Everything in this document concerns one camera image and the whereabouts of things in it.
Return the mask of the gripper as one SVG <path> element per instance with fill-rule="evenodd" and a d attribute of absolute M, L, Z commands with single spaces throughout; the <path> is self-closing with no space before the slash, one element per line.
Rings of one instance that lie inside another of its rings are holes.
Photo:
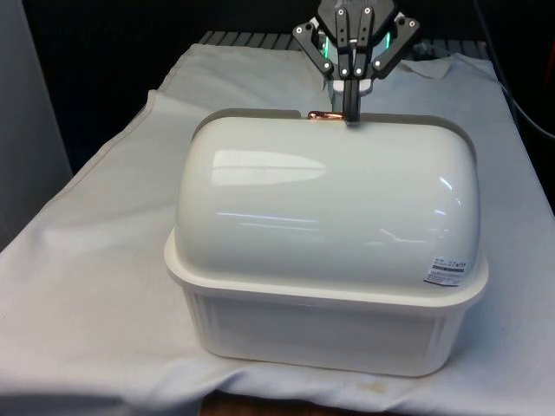
<path fill-rule="evenodd" d="M 292 35 L 300 49 L 326 80 L 343 85 L 343 120 L 361 119 L 362 81 L 385 79 L 419 39 L 421 25 L 414 18 L 399 15 L 395 1 L 322 1 L 315 23 L 301 23 Z M 319 50 L 322 30 L 336 48 L 336 63 Z M 384 37 L 392 36 L 388 47 L 373 58 L 373 49 Z M 353 55 L 350 41 L 356 40 Z"/>

